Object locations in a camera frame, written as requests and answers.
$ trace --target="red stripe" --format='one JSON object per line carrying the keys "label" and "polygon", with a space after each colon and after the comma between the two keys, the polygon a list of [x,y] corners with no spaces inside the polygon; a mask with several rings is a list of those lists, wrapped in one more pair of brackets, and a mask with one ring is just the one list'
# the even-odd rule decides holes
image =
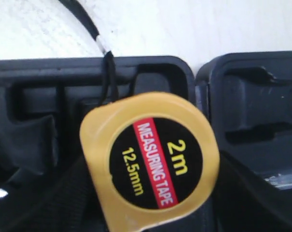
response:
{"label": "red stripe", "polygon": [[[164,152],[162,149],[162,145],[154,124],[153,118],[146,118],[140,121],[137,121],[133,124],[135,134],[139,143],[139,147],[143,156],[143,159],[145,161],[145,165],[147,168],[148,176],[153,188],[153,192],[156,198],[157,205],[160,209],[163,208],[169,208],[176,204],[178,204],[177,195],[174,189],[173,182],[170,177],[169,169],[166,163],[166,159],[164,156]],[[144,139],[151,139],[150,144],[154,144],[156,146],[157,151],[149,152],[149,156],[147,156],[147,147],[144,147]],[[151,157],[159,157],[162,168],[160,169],[162,172],[165,173],[165,177],[156,179],[155,180],[155,173],[152,173],[150,163],[153,162],[153,160],[149,160]]]}

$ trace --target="cable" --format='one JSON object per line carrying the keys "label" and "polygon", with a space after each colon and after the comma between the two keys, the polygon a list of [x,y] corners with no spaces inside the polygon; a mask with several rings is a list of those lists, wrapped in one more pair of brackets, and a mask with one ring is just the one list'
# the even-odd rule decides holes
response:
{"label": "cable", "polygon": [[87,29],[91,37],[96,41],[98,47],[104,55],[102,71],[102,93],[98,101],[101,106],[107,98],[108,87],[111,86],[111,101],[119,99],[119,91],[116,81],[116,65],[111,50],[107,47],[91,17],[77,0],[59,0]]}

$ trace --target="black label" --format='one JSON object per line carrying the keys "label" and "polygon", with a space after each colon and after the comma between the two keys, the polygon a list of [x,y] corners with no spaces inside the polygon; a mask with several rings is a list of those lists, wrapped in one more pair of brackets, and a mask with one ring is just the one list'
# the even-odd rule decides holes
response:
{"label": "black label", "polygon": [[165,118],[135,122],[111,149],[115,188],[141,208],[163,209],[182,202],[197,186],[202,167],[195,137],[183,125]]}

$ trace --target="white surface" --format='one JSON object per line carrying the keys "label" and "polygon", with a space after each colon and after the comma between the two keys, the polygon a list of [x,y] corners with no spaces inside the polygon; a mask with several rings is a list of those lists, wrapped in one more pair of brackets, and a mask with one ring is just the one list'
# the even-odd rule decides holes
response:
{"label": "white surface", "polygon": [[[292,0],[80,0],[116,56],[174,55],[196,73],[230,52],[292,50]],[[57,0],[0,0],[0,59],[100,57]]]}

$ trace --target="measuring tape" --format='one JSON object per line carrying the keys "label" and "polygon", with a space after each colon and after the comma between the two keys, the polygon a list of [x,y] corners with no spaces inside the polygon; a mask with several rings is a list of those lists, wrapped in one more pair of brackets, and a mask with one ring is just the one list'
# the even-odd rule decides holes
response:
{"label": "measuring tape", "polygon": [[211,194],[219,151],[191,103],[145,93],[91,111],[80,138],[111,232],[139,232],[182,218]]}

